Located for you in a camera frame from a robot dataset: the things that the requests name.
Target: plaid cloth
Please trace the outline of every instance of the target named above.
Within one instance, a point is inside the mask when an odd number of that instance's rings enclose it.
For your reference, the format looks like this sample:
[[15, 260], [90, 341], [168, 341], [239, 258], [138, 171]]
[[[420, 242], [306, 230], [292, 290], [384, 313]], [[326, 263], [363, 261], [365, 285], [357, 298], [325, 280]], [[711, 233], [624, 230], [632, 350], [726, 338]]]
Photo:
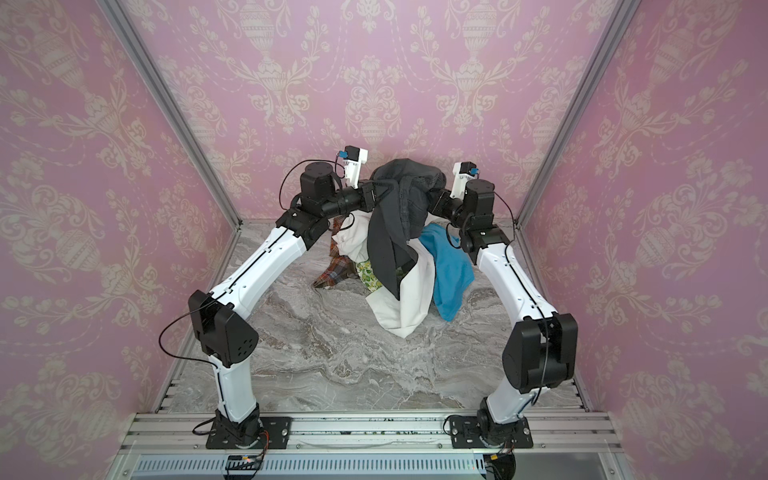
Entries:
[[[335, 235], [341, 230], [341, 225], [344, 222], [342, 217], [336, 217], [333, 219], [333, 226], [331, 227], [331, 234]], [[331, 264], [326, 268], [326, 271], [322, 272], [320, 276], [312, 283], [315, 288], [323, 288], [325, 286], [334, 286], [338, 282], [345, 278], [357, 277], [357, 271], [355, 270], [355, 263], [349, 259], [347, 255], [339, 255], [339, 246], [336, 245], [336, 241], [331, 238]]]

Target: robotic arm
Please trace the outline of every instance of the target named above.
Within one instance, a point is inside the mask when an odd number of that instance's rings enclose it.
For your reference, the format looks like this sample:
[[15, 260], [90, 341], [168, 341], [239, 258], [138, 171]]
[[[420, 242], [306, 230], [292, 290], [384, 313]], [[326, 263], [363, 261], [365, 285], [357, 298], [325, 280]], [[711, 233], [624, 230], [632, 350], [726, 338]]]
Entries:
[[[376, 205], [373, 182], [358, 180], [367, 151], [346, 147], [339, 157], [353, 173], [350, 186], [336, 188], [339, 179], [330, 164], [308, 164], [301, 193], [259, 249], [209, 293], [198, 290], [189, 299], [195, 336], [215, 365], [219, 402], [214, 429], [227, 432], [241, 448], [253, 446], [263, 431], [250, 381], [250, 356], [259, 336], [245, 320], [283, 270], [328, 230], [328, 219], [354, 210], [370, 212]], [[493, 224], [493, 184], [474, 179], [477, 167], [471, 162], [457, 164], [454, 172], [452, 191], [436, 191], [430, 211], [461, 226], [461, 248], [491, 280], [513, 325], [502, 355], [505, 378], [478, 410], [483, 441], [500, 445], [542, 390], [573, 376], [578, 328], [571, 315], [558, 314], [543, 299], [508, 251], [507, 237]]]

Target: pink wallpaper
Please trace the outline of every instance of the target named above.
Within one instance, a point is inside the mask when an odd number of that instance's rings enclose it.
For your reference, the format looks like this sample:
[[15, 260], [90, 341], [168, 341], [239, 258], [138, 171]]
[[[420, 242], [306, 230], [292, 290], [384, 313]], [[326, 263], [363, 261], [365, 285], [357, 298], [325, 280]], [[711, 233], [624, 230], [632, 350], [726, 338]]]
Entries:
[[765, 2], [642, 2], [527, 235], [639, 480], [768, 478]]
[[364, 178], [476, 161], [519, 210], [615, 0], [122, 2], [240, 215], [274, 218], [347, 144]]
[[0, 476], [98, 480], [230, 228], [95, 2], [0, 2], [0, 48]]

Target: marble floor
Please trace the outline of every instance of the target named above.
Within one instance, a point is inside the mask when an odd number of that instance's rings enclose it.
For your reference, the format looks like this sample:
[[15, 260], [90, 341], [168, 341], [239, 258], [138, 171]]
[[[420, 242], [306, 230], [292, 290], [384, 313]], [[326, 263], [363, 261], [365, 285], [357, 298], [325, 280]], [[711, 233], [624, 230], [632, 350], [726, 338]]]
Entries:
[[[273, 225], [243, 225], [225, 276]], [[511, 326], [485, 275], [475, 270], [452, 322], [433, 304], [414, 333], [401, 339], [376, 322], [358, 279], [312, 288], [328, 266], [329, 242], [326, 233], [289, 266], [248, 319], [260, 335], [251, 372], [262, 411], [473, 409], [495, 390], [504, 375], [501, 354]], [[197, 343], [187, 354], [204, 358]], [[185, 363], [165, 411], [213, 411], [217, 394], [210, 366]], [[538, 406], [580, 404], [573, 382], [566, 382], [542, 395]]]

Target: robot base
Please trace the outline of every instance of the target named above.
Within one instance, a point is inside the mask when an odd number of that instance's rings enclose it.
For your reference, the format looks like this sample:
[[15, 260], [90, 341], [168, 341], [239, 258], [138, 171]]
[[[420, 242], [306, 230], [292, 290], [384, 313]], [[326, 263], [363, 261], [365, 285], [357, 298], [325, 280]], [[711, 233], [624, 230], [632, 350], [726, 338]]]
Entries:
[[516, 449], [532, 449], [533, 438], [528, 420], [523, 417], [517, 422], [495, 423], [485, 399], [480, 403], [476, 417], [452, 416], [449, 420], [451, 443], [454, 449], [482, 449], [488, 446], [502, 447], [508, 442]]
[[[251, 425], [256, 425], [257, 435], [237, 435], [235, 433], [240, 430], [238, 429], [240, 425], [247, 422]], [[262, 432], [266, 430], [270, 439], [269, 449], [285, 450], [288, 446], [288, 438], [290, 437], [290, 424], [290, 417], [260, 418], [259, 409], [257, 408], [240, 425], [235, 425], [217, 410], [216, 418], [210, 428], [211, 433], [205, 442], [205, 448], [208, 450], [263, 449], [267, 436], [262, 435]]]

